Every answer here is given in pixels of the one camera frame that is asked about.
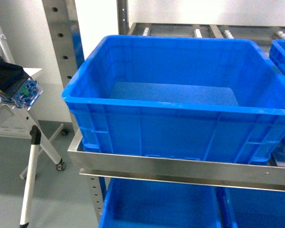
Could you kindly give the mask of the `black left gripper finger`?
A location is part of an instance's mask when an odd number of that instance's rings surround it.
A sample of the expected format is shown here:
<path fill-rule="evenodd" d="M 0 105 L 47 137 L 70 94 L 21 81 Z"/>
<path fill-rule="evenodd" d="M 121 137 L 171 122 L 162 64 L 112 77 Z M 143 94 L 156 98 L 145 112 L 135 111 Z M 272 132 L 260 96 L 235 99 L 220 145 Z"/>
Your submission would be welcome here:
<path fill-rule="evenodd" d="M 28 79 L 23 67 L 0 61 L 0 94 L 12 98 Z"/>

